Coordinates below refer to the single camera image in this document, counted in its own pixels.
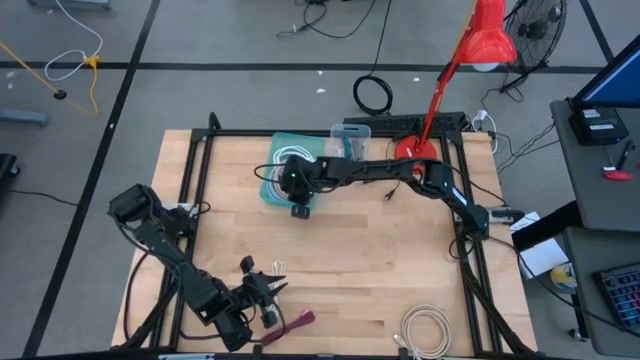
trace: black floor line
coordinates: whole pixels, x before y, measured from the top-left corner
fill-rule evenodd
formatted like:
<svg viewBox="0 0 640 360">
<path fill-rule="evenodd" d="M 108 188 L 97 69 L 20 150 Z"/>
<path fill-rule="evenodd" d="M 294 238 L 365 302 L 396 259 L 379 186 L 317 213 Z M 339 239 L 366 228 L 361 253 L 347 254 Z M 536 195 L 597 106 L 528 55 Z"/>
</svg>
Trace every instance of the black floor line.
<svg viewBox="0 0 640 360">
<path fill-rule="evenodd" d="M 27 62 L 34 69 L 44 68 L 44 61 Z M 52 69 L 75 69 L 77 63 L 61 62 Z M 104 62 L 100 63 L 100 69 L 127 70 L 129 63 Z M 376 71 L 389 72 L 435 72 L 439 73 L 445 65 L 432 64 L 378 64 Z M 0 61 L 0 69 L 19 69 L 20 64 L 14 61 Z M 330 63 L 177 63 L 177 62 L 141 62 L 137 70 L 176 70 L 176 71 L 369 71 L 371 64 L 330 64 Z M 536 71 L 540 74 L 597 74 L 601 67 L 598 66 L 549 66 Z M 507 68 L 498 67 L 493 72 L 504 73 Z M 461 66 L 461 73 L 477 73 L 471 66 Z"/>
<path fill-rule="evenodd" d="M 73 220 L 71 221 L 69 232 L 67 233 L 67 237 L 64 241 L 64 245 L 62 246 L 60 256 L 58 257 L 55 269 L 53 270 L 53 275 L 51 276 L 51 280 L 47 287 L 47 291 L 45 292 L 44 299 L 42 300 L 42 304 L 40 305 L 40 310 L 38 311 L 36 320 L 33 324 L 33 327 L 31 328 L 31 333 L 29 334 L 29 339 L 27 340 L 24 352 L 22 353 L 23 357 L 36 356 L 38 353 L 38 349 L 40 348 L 40 344 L 42 343 L 42 338 L 47 328 L 47 324 L 49 323 L 51 312 L 53 311 L 56 299 L 58 297 L 58 294 L 60 293 L 60 288 L 62 287 L 67 269 L 69 268 L 69 263 L 73 255 L 73 251 L 76 247 L 76 243 L 78 242 L 82 224 L 87 215 L 87 211 L 91 203 L 91 198 L 93 197 L 93 193 L 96 189 L 98 178 L 100 177 L 100 172 L 102 171 L 102 166 L 104 165 L 105 158 L 107 157 L 109 145 L 111 144 L 111 140 L 116 130 L 118 120 L 120 119 L 124 103 L 127 99 L 127 95 L 129 94 L 129 90 L 131 89 L 133 77 L 136 73 L 136 67 L 140 62 L 142 51 L 147 42 L 147 38 L 149 37 L 149 31 L 151 30 L 151 25 L 153 25 L 153 21 L 155 19 L 159 4 L 160 0 L 153 0 L 149 7 L 149 11 L 147 12 L 144 25 L 142 26 L 142 30 L 140 31 L 140 35 L 138 36 L 138 41 L 136 42 L 133 54 L 131 55 L 131 61 L 129 62 L 127 72 L 125 73 L 124 80 L 122 81 L 122 85 L 120 86 L 120 90 L 118 91 L 118 95 L 116 96 L 115 104 L 113 105 L 113 109 L 111 110 L 109 122 L 105 127 L 104 134 L 102 135 L 102 139 L 100 140 L 98 151 L 96 152 L 96 157 L 93 160 L 93 164 L 91 165 L 87 183 L 85 184 L 84 190 L 82 191 L 82 196 L 80 197 L 80 203 L 73 216 Z"/>
<path fill-rule="evenodd" d="M 582 9 L 584 10 L 585 15 L 587 15 L 589 26 L 591 26 L 593 35 L 596 36 L 596 40 L 598 41 L 598 45 L 600 45 L 600 50 L 602 50 L 604 58 L 607 62 L 610 62 L 614 58 L 613 51 L 611 51 L 611 47 L 609 47 L 607 38 L 604 36 L 604 32 L 602 32 L 598 19 L 596 19 L 596 14 L 593 13 L 589 0 L 580 0 L 580 5 L 582 5 Z"/>
</svg>

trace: yellow cable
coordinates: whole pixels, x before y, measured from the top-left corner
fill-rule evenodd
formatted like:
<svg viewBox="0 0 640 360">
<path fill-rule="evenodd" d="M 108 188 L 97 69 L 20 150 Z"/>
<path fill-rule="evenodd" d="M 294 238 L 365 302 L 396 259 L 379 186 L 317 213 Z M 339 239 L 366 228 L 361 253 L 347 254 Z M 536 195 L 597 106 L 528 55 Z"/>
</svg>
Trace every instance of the yellow cable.
<svg viewBox="0 0 640 360">
<path fill-rule="evenodd" d="M 9 56 L 11 56 L 15 61 L 17 61 L 23 68 L 25 68 L 25 70 L 27 70 L 31 75 L 33 75 L 33 77 L 35 77 L 38 81 L 40 81 L 44 86 L 46 86 L 54 94 L 58 93 L 59 89 L 56 89 L 53 85 L 51 85 L 49 82 L 43 79 L 40 76 L 40 74 L 35 72 L 31 67 L 29 67 L 29 65 L 27 65 L 27 63 L 22 61 L 22 59 L 18 57 L 18 55 L 16 55 L 13 51 L 11 51 L 11 49 L 2 41 L 0 41 L 0 48 L 2 48 L 7 54 L 9 54 Z M 89 98 L 91 99 L 91 103 L 93 104 L 93 111 L 85 109 L 84 107 L 76 104 L 75 102 L 69 100 L 68 98 L 64 99 L 69 105 L 74 107 L 76 110 L 79 110 L 81 112 L 84 112 L 86 114 L 93 115 L 93 116 L 96 116 L 99 114 L 98 104 L 96 103 L 96 100 L 95 100 L 95 88 L 96 88 L 96 83 L 98 82 L 98 61 L 100 61 L 99 56 L 91 56 L 84 60 L 84 63 L 91 66 L 91 68 L 93 69 L 93 83 L 91 84 L 91 89 L 89 90 Z"/>
</svg>

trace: white paper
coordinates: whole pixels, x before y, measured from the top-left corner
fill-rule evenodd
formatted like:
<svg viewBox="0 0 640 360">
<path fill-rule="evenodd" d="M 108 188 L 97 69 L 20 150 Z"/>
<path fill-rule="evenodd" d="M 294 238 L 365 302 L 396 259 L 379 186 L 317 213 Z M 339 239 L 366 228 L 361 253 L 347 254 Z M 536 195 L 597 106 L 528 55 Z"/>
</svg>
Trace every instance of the white paper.
<svg viewBox="0 0 640 360">
<path fill-rule="evenodd" d="M 520 221 L 511 225 L 511 232 L 513 233 L 514 231 L 525 228 L 538 220 L 540 220 L 540 215 L 538 215 L 537 212 L 529 213 L 520 219 Z M 567 255 L 565 255 L 564 251 L 562 251 L 554 238 L 543 241 L 530 249 L 522 251 L 520 255 L 527 263 L 527 266 L 529 266 L 529 269 L 531 269 L 534 276 L 538 276 L 569 261 Z M 532 275 L 529 270 L 522 265 L 522 261 L 518 260 L 518 263 L 520 264 L 520 271 L 524 274 L 524 277 L 527 280 L 531 279 Z"/>
</svg>

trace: sticker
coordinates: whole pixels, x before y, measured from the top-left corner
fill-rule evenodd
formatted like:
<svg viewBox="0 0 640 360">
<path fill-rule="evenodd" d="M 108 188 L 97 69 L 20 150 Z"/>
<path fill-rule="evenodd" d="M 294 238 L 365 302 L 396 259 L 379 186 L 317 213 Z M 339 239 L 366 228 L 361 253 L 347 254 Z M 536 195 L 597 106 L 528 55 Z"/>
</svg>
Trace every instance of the sticker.
<svg viewBox="0 0 640 360">
<path fill-rule="evenodd" d="M 600 117 L 600 113 L 596 111 L 596 109 L 582 110 L 582 114 L 584 114 L 584 117 L 586 117 L 587 119 Z"/>
<path fill-rule="evenodd" d="M 589 129 L 591 130 L 611 130 L 613 129 L 613 125 L 589 125 Z"/>
<path fill-rule="evenodd" d="M 465 199 L 464 196 L 460 194 L 460 191 L 458 191 L 458 189 L 456 189 L 455 187 L 452 188 L 452 190 L 453 190 L 453 195 L 455 195 L 458 198 L 458 200 L 460 200 L 461 203 L 467 206 L 467 199 Z"/>
</svg>

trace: red desk lamp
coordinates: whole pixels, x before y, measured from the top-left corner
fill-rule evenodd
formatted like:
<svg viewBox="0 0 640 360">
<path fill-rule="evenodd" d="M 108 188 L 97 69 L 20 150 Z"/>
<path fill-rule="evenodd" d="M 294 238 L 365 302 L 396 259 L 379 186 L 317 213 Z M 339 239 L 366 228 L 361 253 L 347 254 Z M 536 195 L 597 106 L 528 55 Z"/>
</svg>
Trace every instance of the red desk lamp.
<svg viewBox="0 0 640 360">
<path fill-rule="evenodd" d="M 433 117 L 440 107 L 444 89 L 460 64 L 473 64 L 479 71 L 490 71 L 498 63 L 516 60 L 513 42 L 502 30 L 504 10 L 505 0 L 477 0 L 469 25 L 462 34 L 451 61 L 438 77 L 422 136 L 409 136 L 400 140 L 395 150 L 396 158 L 437 157 L 435 147 L 429 142 L 429 131 Z"/>
</svg>

